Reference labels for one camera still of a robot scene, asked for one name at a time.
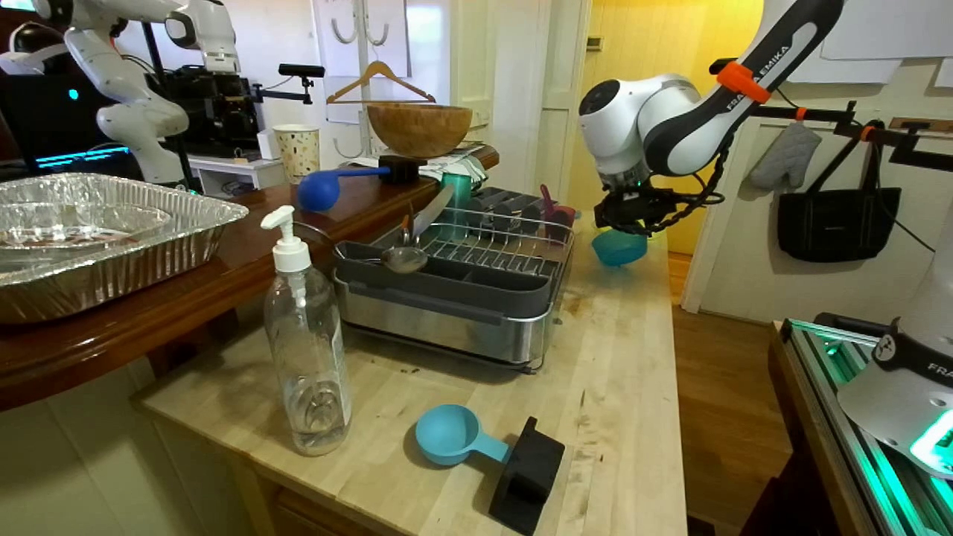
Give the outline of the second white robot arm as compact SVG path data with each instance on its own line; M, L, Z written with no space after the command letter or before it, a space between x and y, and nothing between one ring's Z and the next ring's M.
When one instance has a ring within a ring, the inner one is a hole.
M186 163L164 145L186 132L186 114L158 95L142 69L118 53L109 29L118 22L164 25L166 36L203 56L209 72L236 72L236 29L222 0L29 0L33 10L63 25L63 45L87 81L109 98L94 114L94 124L109 141L130 150L140 172L152 185L182 185Z

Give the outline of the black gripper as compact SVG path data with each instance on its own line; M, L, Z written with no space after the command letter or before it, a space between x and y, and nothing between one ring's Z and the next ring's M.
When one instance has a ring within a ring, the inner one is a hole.
M612 188L596 205L596 223L615 233L653 235L687 218L694 205L697 200L690 194L642 182L638 188Z

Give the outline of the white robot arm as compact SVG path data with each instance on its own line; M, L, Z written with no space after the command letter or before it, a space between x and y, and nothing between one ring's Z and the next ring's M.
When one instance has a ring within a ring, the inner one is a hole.
M734 127L825 41L845 0L764 0L752 45L715 63L700 95L681 75L600 81L577 103L603 200L596 223L653 235L717 203Z

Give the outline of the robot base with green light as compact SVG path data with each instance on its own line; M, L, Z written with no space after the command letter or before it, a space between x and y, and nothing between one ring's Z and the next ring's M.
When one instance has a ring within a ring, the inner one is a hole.
M953 243L882 330L787 321L843 464L885 536L953 536Z

